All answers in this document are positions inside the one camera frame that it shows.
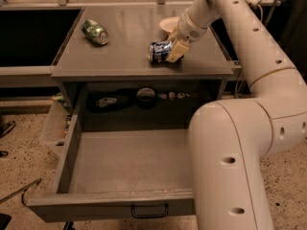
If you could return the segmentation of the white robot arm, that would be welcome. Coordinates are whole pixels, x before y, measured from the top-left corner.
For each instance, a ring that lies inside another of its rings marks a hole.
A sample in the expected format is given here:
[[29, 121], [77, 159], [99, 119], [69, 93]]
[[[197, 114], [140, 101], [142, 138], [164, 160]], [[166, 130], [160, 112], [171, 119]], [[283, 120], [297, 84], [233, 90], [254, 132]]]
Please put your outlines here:
[[189, 125], [199, 230], [273, 230], [260, 158], [306, 137], [307, 85], [246, 0], [196, 0], [170, 40], [174, 62], [221, 18], [252, 94], [208, 103]]

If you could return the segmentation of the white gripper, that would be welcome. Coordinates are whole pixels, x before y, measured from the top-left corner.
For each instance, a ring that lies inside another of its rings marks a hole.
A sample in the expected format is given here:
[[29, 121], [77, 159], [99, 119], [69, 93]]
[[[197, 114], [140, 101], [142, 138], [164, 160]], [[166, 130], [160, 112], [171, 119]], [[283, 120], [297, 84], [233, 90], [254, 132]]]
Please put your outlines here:
[[178, 20], [177, 27], [169, 34], [167, 40], [174, 41], [172, 49], [166, 60], [174, 63], [183, 57], [189, 50], [189, 41], [196, 42], [200, 40], [207, 32], [206, 28], [196, 25], [190, 18], [188, 10], [185, 10]]

